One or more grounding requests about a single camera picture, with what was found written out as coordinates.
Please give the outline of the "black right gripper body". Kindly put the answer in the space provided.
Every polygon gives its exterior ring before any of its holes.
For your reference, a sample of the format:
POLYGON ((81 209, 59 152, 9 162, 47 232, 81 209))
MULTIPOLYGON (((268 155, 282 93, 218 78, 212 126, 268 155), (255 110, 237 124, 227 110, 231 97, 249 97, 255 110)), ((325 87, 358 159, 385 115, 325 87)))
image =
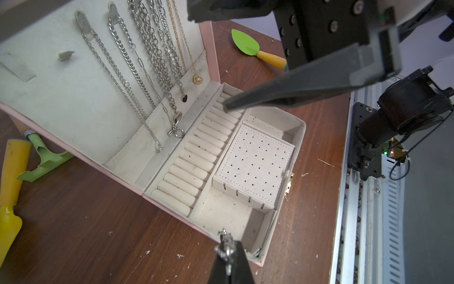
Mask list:
POLYGON ((402 69, 389 1, 188 1, 187 9, 194 22, 273 14, 289 70, 354 44, 382 47, 385 75, 402 69))

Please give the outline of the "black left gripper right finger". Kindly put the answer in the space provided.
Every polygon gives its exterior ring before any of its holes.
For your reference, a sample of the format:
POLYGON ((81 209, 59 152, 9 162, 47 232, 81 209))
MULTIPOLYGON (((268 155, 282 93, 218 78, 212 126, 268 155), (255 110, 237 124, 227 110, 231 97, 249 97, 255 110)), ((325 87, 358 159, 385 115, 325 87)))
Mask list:
POLYGON ((292 108, 361 89, 385 75, 379 45, 350 47, 300 66, 278 79, 223 103, 226 112, 252 107, 292 108))

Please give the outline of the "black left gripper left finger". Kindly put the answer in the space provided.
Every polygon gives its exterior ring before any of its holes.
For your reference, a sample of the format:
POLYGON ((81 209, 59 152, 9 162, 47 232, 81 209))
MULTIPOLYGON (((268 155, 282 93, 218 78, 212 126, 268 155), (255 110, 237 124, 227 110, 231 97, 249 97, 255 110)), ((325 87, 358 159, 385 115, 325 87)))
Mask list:
POLYGON ((208 284, 254 284, 245 250, 240 241, 228 240, 215 247, 216 259, 208 284))

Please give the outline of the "pink jewelry box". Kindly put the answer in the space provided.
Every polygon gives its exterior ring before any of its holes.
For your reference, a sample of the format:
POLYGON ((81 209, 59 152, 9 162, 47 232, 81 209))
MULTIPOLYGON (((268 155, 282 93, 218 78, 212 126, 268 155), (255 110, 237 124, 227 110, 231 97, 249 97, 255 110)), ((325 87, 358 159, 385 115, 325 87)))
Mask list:
POLYGON ((154 74, 126 1, 2 1, 1 109, 262 266, 306 123, 225 112, 212 24, 185 21, 193 69, 154 74))

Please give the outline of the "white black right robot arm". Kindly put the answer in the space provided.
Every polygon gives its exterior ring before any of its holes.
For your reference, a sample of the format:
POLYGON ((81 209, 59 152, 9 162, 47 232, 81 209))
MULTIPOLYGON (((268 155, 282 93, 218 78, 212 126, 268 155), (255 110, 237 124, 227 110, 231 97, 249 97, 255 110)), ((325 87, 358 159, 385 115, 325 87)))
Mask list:
MULTIPOLYGON (((416 27, 454 16, 452 1, 188 1, 187 9, 197 23, 274 14, 286 74, 228 99, 227 111, 296 107, 390 79, 402 69, 399 44, 416 27)), ((354 113, 348 166, 362 180, 381 177, 378 156, 391 149, 391 138, 409 138, 453 112, 454 90, 440 89, 432 69, 393 83, 378 98, 379 109, 354 113)))

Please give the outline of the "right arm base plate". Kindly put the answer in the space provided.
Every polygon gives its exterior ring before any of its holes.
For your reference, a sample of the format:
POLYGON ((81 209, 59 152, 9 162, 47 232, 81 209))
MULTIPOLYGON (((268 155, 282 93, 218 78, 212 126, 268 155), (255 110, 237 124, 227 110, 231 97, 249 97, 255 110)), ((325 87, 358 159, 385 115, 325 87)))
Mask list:
POLYGON ((349 168, 359 172, 361 180, 380 178, 383 122, 378 111, 357 102, 352 109, 352 125, 348 151, 349 168))

